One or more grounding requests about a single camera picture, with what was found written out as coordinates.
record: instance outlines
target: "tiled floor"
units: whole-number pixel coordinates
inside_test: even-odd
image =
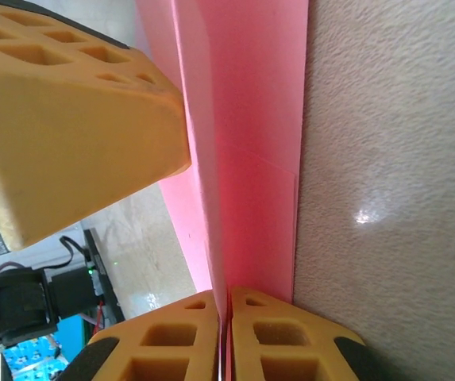
[[[131,46],[137,11],[133,0],[35,0]],[[157,185],[83,221],[93,229],[121,308],[132,318],[195,293]]]

